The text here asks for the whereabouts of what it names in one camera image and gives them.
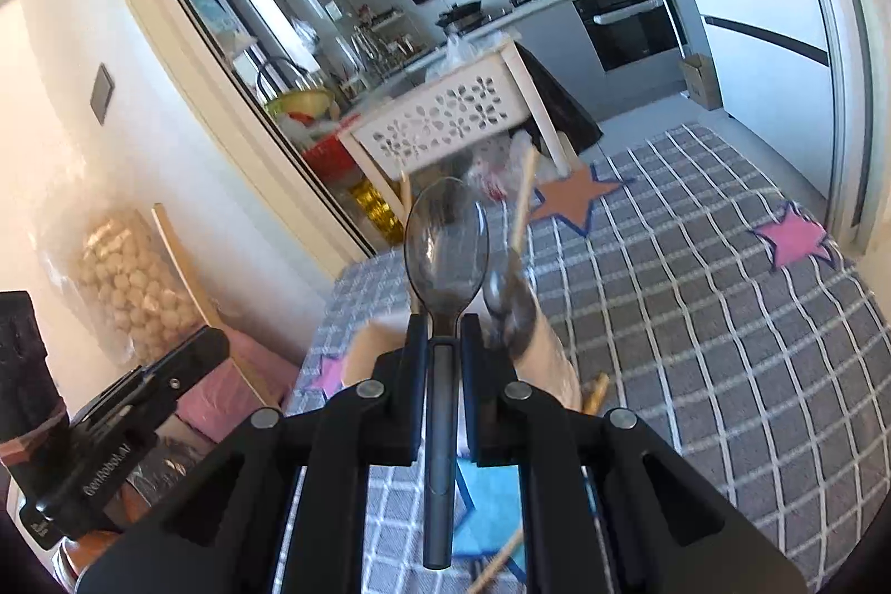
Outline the white perforated basket cart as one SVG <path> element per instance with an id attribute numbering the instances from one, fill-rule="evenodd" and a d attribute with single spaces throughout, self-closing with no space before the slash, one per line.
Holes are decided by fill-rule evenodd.
<path id="1" fill-rule="evenodd" d="M 535 122 L 557 172 L 568 175 L 571 157 L 509 36 L 471 62 L 366 111 L 338 140 L 404 222 L 403 179 L 526 121 Z"/>

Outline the grey wall switch plate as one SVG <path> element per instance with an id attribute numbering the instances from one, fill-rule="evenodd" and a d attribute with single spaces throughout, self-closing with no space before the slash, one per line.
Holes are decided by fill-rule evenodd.
<path id="1" fill-rule="evenodd" d="M 95 119 L 97 119 L 100 125 L 106 122 L 113 92 L 115 92 L 115 81 L 113 81 L 106 65 L 100 63 L 97 68 L 97 74 L 95 74 L 94 84 L 92 85 L 91 100 L 89 100 L 92 113 L 94 113 Z"/>

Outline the grey checkered tablecloth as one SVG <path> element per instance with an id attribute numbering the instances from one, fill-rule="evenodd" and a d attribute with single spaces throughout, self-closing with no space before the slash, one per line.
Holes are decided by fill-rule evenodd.
<path id="1" fill-rule="evenodd" d="M 684 125 L 600 161 L 580 235 L 533 224 L 524 264 L 581 381 L 636 410 L 817 592 L 889 586 L 889 318 L 835 244 L 775 266 L 797 220 L 760 169 Z"/>

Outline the black built-in oven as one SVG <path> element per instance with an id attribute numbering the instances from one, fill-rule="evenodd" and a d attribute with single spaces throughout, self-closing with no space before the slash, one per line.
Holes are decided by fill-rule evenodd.
<path id="1" fill-rule="evenodd" d="M 574 9 L 607 72 L 687 42 L 674 0 L 575 0 Z"/>

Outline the black handled small spoon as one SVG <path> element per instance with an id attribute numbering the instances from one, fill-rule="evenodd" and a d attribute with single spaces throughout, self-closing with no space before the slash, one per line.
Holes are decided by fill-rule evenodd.
<path id="1" fill-rule="evenodd" d="M 526 279 L 515 271 L 491 270 L 483 284 L 483 300 L 491 318 L 492 347 L 518 360 L 532 342 L 537 318 Z"/>

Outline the wooden chopstick pair member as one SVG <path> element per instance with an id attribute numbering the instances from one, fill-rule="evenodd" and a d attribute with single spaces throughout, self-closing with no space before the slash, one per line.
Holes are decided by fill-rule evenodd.
<path id="1" fill-rule="evenodd" d="M 583 401 L 581 411 L 585 415 L 596 416 L 603 408 L 605 398 L 609 393 L 610 377 L 605 372 L 600 372 L 590 383 L 583 387 Z"/>

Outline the pink star mat left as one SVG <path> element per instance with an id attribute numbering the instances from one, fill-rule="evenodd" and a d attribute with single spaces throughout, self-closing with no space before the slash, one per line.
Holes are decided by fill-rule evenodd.
<path id="1" fill-rule="evenodd" d="M 308 392 L 329 401 L 343 389 L 344 357 L 320 356 L 319 369 L 307 385 Z"/>

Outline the pink plastic stools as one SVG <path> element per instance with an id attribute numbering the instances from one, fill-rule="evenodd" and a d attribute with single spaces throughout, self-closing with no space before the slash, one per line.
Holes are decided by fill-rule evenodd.
<path id="1" fill-rule="evenodd" d="M 255 395 L 237 364 L 248 365 L 249 372 L 280 404 L 295 384 L 299 368 L 284 357 L 268 350 L 238 330 L 222 326 L 229 341 L 228 357 L 216 366 L 187 394 L 178 400 L 177 416 L 185 424 L 204 434 L 213 443 L 221 443 L 255 410 L 265 403 Z"/>

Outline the bag of puffed snacks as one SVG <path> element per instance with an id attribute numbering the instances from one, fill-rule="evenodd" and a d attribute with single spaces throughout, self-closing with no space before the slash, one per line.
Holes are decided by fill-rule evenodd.
<path id="1" fill-rule="evenodd" d="M 129 208 L 66 217 L 47 237 L 51 282 L 113 364 L 148 365 L 201 326 L 144 217 Z"/>

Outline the blue star mat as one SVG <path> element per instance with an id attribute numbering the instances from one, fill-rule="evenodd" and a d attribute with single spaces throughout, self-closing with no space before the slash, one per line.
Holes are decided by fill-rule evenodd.
<path id="1" fill-rule="evenodd" d="M 522 528 L 518 467 L 479 467 L 459 458 L 456 492 L 462 508 L 454 519 L 453 558 L 494 558 Z"/>

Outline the white plastic utensil holder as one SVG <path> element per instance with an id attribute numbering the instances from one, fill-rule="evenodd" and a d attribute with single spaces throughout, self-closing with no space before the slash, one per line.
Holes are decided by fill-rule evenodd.
<path id="1" fill-rule="evenodd" d="M 482 292 L 474 297 L 468 313 L 479 315 L 486 347 L 498 350 L 507 343 L 507 354 L 518 379 L 547 390 L 569 410 L 581 410 L 579 374 L 530 289 L 516 294 L 505 322 L 491 317 Z M 408 322 L 408 309 L 366 322 L 347 350 L 341 373 L 343 386 L 369 379 L 378 357 L 403 345 Z"/>

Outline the cardboard box on floor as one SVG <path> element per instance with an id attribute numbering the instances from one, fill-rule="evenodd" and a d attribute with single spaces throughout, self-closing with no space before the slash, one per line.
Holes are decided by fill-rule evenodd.
<path id="1" fill-rule="evenodd" d="M 704 54 L 689 54 L 679 60 L 690 100 L 705 110 L 716 110 L 722 105 L 721 89 L 713 60 Z"/>

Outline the brown star mat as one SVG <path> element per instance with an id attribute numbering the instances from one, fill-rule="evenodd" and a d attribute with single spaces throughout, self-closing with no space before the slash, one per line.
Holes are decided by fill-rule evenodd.
<path id="1" fill-rule="evenodd" d="M 595 202 L 630 184 L 630 179 L 600 179 L 594 166 L 586 164 L 566 178 L 537 187 L 536 205 L 530 209 L 528 221 L 537 223 L 557 219 L 577 234 L 587 237 L 592 229 Z"/>

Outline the black handled large spoon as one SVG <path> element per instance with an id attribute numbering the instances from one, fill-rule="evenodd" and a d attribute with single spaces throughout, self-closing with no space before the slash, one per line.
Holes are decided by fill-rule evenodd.
<path id="1" fill-rule="evenodd" d="M 408 219 L 405 268 L 430 320 L 423 523 L 423 566 L 429 570 L 452 565 L 459 318 L 482 286 L 488 256 L 488 223 L 473 188 L 448 176 L 418 194 Z"/>

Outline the pink star mat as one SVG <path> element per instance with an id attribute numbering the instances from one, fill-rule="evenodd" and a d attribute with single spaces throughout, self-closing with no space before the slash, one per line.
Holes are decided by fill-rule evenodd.
<path id="1" fill-rule="evenodd" d="M 755 226 L 751 234 L 767 246 L 773 273 L 805 258 L 825 262 L 832 270 L 836 269 L 831 237 L 819 222 L 802 213 L 793 200 L 784 202 L 778 219 Z"/>
<path id="2" fill-rule="evenodd" d="M 344 357 L 320 356 L 319 369 L 307 385 L 308 392 L 329 401 L 343 389 Z"/>

